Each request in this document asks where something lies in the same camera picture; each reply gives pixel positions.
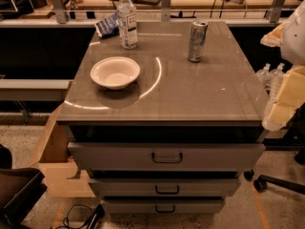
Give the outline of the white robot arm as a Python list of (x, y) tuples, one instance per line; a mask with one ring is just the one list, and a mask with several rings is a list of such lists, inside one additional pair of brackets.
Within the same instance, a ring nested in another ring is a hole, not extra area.
[(288, 19), (265, 34), (260, 43), (279, 47), (281, 58), (292, 64), (286, 73), (272, 80), (262, 125), (273, 132), (285, 127), (305, 103), (305, 0)]

